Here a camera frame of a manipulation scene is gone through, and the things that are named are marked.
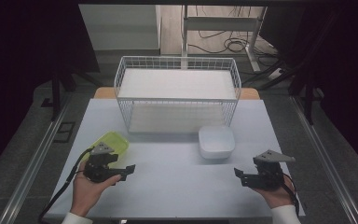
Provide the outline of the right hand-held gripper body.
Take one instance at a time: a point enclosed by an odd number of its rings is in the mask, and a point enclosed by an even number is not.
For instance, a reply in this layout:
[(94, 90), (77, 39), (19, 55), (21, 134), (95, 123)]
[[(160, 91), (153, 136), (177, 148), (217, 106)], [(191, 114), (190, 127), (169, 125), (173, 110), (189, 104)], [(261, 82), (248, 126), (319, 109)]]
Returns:
[(276, 190), (284, 183), (281, 162), (294, 162), (296, 159), (282, 153), (267, 150), (253, 158), (257, 174), (247, 175), (253, 189)]

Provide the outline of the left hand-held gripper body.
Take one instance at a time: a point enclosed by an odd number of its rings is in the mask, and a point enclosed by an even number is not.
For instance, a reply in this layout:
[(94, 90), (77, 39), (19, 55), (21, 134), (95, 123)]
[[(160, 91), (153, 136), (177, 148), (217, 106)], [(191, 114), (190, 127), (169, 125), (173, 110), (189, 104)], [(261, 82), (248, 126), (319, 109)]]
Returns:
[(83, 174), (94, 183), (102, 183), (115, 175), (128, 175), (126, 169), (110, 168), (109, 164), (101, 163), (100, 159), (87, 161)]

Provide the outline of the green transparent plastic container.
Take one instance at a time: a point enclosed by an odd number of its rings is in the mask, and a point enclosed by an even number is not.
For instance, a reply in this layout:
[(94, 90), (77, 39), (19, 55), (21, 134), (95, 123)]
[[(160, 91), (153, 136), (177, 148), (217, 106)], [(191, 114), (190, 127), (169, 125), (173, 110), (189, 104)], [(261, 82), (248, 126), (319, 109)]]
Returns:
[(107, 132), (99, 137), (82, 157), (83, 161), (100, 159), (101, 163), (110, 164), (118, 161), (128, 149), (130, 143), (117, 132)]

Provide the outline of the white square plastic container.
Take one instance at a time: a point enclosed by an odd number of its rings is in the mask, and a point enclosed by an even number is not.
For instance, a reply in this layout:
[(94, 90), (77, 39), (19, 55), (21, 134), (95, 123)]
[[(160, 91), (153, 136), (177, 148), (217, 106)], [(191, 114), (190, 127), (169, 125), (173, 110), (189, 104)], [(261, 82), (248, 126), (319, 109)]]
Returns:
[(199, 148), (200, 155), (204, 159), (226, 159), (235, 149), (234, 133), (228, 126), (201, 127)]

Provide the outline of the white wire rack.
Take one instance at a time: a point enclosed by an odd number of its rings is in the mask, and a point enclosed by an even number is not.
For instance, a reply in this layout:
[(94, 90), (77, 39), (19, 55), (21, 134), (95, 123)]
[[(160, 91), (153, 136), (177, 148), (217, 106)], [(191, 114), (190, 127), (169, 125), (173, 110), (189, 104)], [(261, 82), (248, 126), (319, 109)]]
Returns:
[(241, 96), (232, 58), (124, 56), (115, 94), (131, 133), (196, 133), (228, 126)]

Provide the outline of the person's right hand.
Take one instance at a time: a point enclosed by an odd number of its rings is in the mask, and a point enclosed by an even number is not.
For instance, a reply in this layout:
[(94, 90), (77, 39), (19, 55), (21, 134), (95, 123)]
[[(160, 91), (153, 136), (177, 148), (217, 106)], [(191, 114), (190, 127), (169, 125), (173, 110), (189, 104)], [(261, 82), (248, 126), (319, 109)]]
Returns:
[(283, 187), (279, 187), (274, 191), (266, 191), (262, 189), (254, 189), (254, 191), (259, 193), (264, 198), (270, 209), (295, 204), (291, 198), (291, 194)]

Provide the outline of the person's left hand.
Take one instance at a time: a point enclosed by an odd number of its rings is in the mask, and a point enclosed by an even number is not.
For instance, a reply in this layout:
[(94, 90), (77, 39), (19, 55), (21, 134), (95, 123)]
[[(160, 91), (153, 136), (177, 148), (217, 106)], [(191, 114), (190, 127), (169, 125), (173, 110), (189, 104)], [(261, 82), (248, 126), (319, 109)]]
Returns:
[(102, 193), (121, 179), (121, 175), (114, 175), (104, 182), (94, 183), (83, 174), (86, 163), (86, 161), (80, 163), (73, 181), (73, 200), (70, 212), (79, 217), (85, 217), (99, 201)]

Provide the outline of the wooden table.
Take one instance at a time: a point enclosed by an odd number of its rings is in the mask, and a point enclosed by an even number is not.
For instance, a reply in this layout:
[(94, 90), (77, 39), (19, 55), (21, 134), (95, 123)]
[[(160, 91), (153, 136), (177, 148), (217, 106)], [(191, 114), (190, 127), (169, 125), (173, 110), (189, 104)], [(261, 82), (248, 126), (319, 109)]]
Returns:
[[(115, 99), (116, 92), (113, 87), (101, 87), (98, 88), (94, 94), (95, 99)], [(241, 100), (260, 100), (259, 93), (254, 88), (242, 88)]]

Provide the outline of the black stand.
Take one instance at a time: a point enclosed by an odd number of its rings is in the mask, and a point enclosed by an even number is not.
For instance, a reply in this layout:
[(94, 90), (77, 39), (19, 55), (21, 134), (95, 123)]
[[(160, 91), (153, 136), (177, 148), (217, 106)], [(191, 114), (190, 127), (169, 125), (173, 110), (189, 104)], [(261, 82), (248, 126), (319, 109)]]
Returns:
[(261, 37), (275, 47), (278, 55), (278, 61), (263, 76), (279, 67), (283, 73), (255, 88), (267, 90), (291, 78), (287, 91), (293, 96), (304, 93), (303, 114), (309, 124), (313, 123), (317, 57), (336, 18), (333, 9), (321, 7), (268, 7), (261, 25)]
[(101, 87), (103, 85), (101, 81), (74, 65), (69, 63), (56, 63), (51, 70), (52, 96), (50, 98), (46, 98), (41, 105), (42, 107), (52, 108), (52, 121), (55, 121), (62, 112), (63, 105), (61, 103), (61, 87), (69, 92), (76, 90), (76, 82), (73, 75), (78, 75), (96, 87)]

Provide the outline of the white power strip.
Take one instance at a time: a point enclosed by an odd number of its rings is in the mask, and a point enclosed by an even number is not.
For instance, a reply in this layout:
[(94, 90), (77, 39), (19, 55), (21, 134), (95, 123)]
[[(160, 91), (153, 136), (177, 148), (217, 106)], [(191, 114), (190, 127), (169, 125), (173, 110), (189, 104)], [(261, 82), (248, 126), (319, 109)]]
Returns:
[(269, 76), (268, 79), (269, 80), (273, 80), (277, 77), (279, 77), (280, 75), (282, 75), (284, 73), (284, 70), (281, 68), (277, 68), (275, 71), (273, 71)]

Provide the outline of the grey cabinet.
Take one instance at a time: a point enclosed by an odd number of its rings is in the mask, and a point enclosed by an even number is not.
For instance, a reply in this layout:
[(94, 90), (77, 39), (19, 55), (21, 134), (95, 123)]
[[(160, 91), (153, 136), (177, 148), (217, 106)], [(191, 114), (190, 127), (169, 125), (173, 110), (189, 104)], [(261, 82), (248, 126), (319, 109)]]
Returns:
[(79, 9), (94, 50), (160, 53), (160, 6), (83, 4)]

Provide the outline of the black floor bracket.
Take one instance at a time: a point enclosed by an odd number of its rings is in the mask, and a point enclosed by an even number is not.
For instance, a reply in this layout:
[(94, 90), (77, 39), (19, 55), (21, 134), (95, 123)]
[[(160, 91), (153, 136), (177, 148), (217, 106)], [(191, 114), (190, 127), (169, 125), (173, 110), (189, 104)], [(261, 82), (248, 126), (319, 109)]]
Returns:
[(53, 142), (68, 143), (73, 134), (75, 125), (76, 124), (73, 121), (62, 122), (54, 136)]

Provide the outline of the aluminium rail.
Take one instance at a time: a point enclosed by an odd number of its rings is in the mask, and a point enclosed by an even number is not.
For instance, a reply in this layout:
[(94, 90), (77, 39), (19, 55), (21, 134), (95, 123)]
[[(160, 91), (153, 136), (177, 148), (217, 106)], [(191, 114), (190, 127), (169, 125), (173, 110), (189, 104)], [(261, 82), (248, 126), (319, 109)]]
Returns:
[(34, 155), (30, 159), (21, 179), (14, 189), (5, 209), (0, 216), (0, 224), (14, 224), (18, 213), (29, 193), (31, 186), (41, 168), (41, 165), (48, 154), (48, 150), (53, 142), (54, 136), (62, 123), (68, 105), (71, 102), (72, 93), (65, 93), (62, 97), (61, 107), (55, 119), (49, 124), (41, 143), (38, 145)]
[(299, 119), (305, 129), (307, 136), (310, 139), (312, 147), (315, 150), (316, 155), (318, 156), (322, 167), (326, 173), (327, 178), (338, 197), (338, 200), (351, 224), (358, 224), (358, 206), (355, 203), (349, 189), (344, 184), (342, 178), (337, 172), (337, 168), (332, 162), (332, 159), (328, 155), (326, 148), (319, 136), (317, 134), (314, 126), (307, 120), (304, 115), (305, 109), (301, 104), (301, 101), (298, 97), (290, 96), (290, 100), (295, 107), (296, 113), (299, 116)]

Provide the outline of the white metal desk frame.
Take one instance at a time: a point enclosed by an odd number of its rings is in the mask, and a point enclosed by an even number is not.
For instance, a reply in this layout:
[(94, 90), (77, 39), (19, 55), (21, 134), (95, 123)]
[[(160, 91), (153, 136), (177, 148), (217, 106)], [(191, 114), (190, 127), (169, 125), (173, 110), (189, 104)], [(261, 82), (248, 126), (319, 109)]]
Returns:
[(187, 56), (188, 42), (187, 33), (189, 31), (217, 31), (217, 32), (246, 32), (251, 37), (244, 45), (246, 55), (254, 72), (260, 72), (259, 63), (255, 56), (255, 42), (265, 17), (266, 7), (259, 7), (256, 17), (210, 17), (210, 16), (189, 16), (188, 6), (182, 6), (182, 48), (181, 55)]

